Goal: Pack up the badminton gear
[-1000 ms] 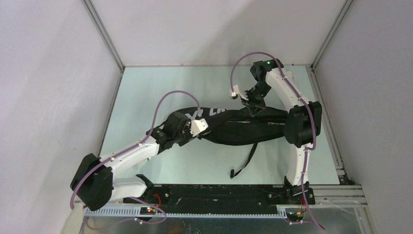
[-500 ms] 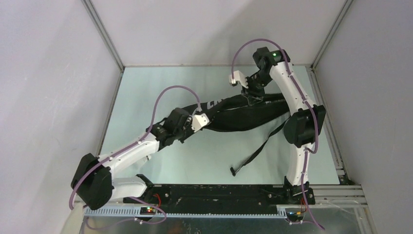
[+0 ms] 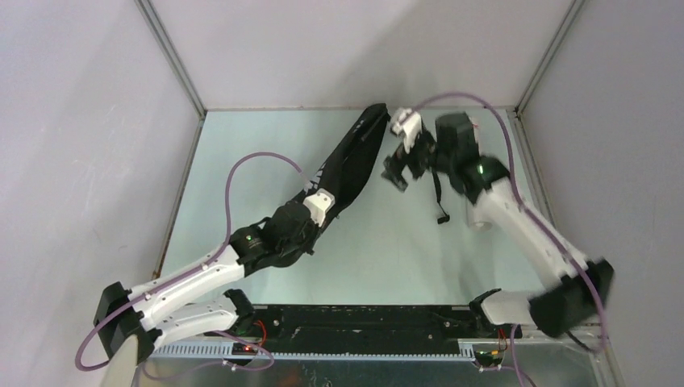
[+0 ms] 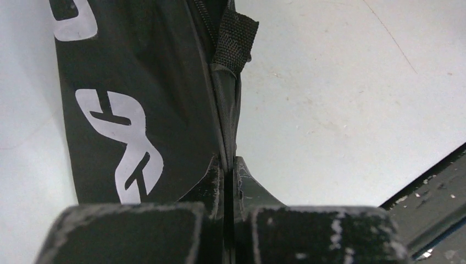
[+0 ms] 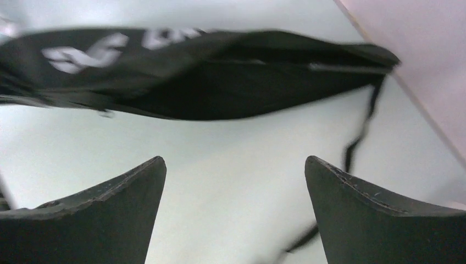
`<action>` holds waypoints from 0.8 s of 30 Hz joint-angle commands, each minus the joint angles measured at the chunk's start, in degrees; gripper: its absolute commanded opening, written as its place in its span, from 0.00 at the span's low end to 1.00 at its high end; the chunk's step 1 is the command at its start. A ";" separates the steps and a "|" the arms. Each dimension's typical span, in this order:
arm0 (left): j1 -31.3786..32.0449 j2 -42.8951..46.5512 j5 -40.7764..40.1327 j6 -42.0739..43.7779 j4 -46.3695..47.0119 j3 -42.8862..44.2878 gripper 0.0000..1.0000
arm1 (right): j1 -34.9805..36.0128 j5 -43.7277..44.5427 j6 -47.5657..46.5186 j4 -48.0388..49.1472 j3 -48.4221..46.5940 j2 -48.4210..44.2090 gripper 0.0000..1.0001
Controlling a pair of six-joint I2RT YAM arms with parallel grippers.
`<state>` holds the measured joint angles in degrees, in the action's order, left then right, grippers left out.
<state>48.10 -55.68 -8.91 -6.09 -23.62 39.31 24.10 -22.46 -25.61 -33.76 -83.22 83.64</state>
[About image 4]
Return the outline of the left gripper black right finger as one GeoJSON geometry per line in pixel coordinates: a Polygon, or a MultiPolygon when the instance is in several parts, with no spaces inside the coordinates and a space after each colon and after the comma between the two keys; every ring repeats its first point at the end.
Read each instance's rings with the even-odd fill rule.
{"type": "Polygon", "coordinates": [[[286,206],[251,175],[233,171],[237,263],[410,263],[387,211],[368,206],[286,206]]]}

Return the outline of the black racket bag crossway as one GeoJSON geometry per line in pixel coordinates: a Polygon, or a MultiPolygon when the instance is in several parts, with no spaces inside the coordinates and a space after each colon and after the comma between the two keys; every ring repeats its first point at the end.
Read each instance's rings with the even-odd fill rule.
{"type": "Polygon", "coordinates": [[[234,1],[50,1],[81,204],[176,201],[232,170],[258,22],[234,1]]]}

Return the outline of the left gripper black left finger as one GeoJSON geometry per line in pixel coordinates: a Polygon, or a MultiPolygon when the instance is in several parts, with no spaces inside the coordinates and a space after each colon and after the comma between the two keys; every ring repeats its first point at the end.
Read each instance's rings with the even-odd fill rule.
{"type": "Polygon", "coordinates": [[[223,263],[223,173],[212,157],[179,201],[72,206],[52,224],[37,263],[223,263]]]}

